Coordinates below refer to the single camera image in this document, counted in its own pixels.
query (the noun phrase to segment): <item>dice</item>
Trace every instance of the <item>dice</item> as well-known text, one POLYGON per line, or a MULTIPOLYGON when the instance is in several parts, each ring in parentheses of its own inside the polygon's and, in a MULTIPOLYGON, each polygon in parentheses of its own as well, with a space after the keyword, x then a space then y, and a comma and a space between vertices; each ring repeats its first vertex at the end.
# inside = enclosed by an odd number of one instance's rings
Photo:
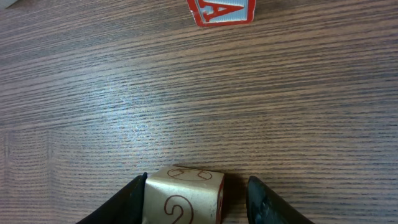
POLYGON ((0 9, 5 9, 14 4, 17 0, 0 0, 0 9))
POLYGON ((142 224, 221 221, 224 174, 167 167, 146 180, 142 224))

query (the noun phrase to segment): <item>wooden table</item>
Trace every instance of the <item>wooden table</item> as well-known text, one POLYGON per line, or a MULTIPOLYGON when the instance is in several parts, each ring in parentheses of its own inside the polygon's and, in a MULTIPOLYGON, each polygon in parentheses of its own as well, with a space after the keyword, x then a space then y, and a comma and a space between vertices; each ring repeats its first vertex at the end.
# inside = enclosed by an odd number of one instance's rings
POLYGON ((315 223, 398 222, 398 4, 258 0, 201 29, 185 0, 0 12, 0 223, 75 223, 133 177, 256 175, 315 223))

